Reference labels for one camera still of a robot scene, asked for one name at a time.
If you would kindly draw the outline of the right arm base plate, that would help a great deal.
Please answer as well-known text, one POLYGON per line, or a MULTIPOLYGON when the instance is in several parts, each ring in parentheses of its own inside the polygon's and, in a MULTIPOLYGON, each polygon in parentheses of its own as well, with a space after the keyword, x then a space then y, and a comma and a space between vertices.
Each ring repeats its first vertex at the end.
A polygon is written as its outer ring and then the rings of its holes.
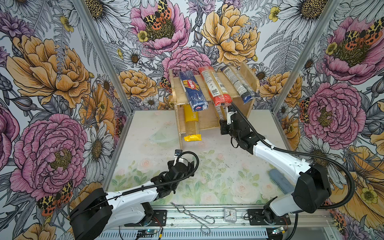
POLYGON ((288 214, 278 217, 264 209, 248 209, 243 218, 249 221, 251 226, 285 226, 292 224, 288 214))

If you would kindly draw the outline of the clear spaghetti bag blue end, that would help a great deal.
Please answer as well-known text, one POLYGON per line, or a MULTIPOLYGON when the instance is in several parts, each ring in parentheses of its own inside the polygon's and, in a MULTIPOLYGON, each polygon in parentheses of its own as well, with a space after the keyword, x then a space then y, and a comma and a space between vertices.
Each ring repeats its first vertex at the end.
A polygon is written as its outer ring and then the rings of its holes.
POLYGON ((215 106, 216 110, 216 116, 218 118, 218 121, 225 121, 226 120, 226 112, 223 106, 215 106))

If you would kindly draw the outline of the blue Barilla spaghetti box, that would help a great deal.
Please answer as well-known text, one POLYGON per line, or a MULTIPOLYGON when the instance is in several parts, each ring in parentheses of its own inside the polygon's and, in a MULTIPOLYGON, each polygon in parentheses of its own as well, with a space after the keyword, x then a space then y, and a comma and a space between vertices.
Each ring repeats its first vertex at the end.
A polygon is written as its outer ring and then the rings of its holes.
POLYGON ((208 109, 208 102, 192 71, 179 71, 179 78, 193 112, 208 109))

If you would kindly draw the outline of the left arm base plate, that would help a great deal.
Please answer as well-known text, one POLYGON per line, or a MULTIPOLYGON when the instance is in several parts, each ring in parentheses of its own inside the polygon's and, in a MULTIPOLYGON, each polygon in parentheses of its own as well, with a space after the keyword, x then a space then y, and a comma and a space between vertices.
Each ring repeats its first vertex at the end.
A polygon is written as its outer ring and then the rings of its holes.
POLYGON ((136 224, 125 224, 125 227, 164 227, 167 223, 167 210, 154 210, 153 216, 149 218, 144 218, 139 223, 136 224))

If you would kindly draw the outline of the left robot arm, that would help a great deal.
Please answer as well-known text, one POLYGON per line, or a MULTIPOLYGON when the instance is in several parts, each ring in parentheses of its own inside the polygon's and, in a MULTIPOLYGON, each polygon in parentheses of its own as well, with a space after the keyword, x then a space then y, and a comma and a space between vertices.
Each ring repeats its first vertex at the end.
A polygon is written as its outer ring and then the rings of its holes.
POLYGON ((162 172, 145 184, 124 192, 105 192, 98 188, 70 213, 76 240, 94 240, 103 231, 125 224, 146 225, 154 211, 151 203, 175 193, 179 182, 192 177, 199 161, 169 161, 162 172))

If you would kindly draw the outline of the yellow Pastatime spaghetti bag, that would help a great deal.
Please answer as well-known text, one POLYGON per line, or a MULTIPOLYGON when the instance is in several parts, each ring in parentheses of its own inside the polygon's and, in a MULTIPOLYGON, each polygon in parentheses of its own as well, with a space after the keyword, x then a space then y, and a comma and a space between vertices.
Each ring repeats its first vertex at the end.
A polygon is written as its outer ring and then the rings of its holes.
POLYGON ((202 141, 198 113, 194 112, 190 105, 184 105, 183 108, 186 127, 186 136, 184 137, 184 140, 186 142, 202 141))

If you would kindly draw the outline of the red spaghetti bag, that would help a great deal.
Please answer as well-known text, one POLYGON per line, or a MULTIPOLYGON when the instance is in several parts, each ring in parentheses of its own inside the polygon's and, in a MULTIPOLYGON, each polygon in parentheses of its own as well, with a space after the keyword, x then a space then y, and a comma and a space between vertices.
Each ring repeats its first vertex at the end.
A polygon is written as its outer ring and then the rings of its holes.
POLYGON ((205 81, 206 88, 208 89, 214 106, 229 106, 232 103, 232 98, 214 68, 200 67, 199 73, 205 81))

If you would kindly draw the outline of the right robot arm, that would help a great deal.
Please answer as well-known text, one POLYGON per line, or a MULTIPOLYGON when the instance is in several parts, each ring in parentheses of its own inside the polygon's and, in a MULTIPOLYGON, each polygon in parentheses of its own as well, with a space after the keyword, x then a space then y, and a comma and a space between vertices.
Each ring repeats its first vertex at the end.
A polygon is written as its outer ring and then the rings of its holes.
POLYGON ((273 165, 294 183, 293 191, 270 200, 263 207, 262 217, 274 224, 288 213, 314 213, 331 196, 331 187, 324 167, 298 159, 287 150, 275 147, 259 135, 247 117, 231 104, 226 108, 226 120, 221 120, 221 134, 230 135, 238 146, 273 165))

